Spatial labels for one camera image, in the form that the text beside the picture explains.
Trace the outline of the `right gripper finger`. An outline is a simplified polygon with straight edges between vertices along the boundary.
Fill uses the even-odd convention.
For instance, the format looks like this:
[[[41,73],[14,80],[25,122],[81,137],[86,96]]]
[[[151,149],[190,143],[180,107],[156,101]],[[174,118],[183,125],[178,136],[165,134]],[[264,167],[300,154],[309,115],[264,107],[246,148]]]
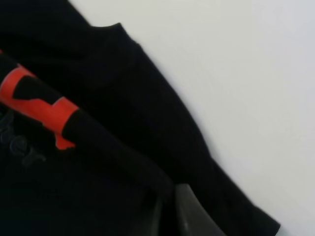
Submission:
[[[182,236],[225,236],[188,184],[176,185],[175,204]]]

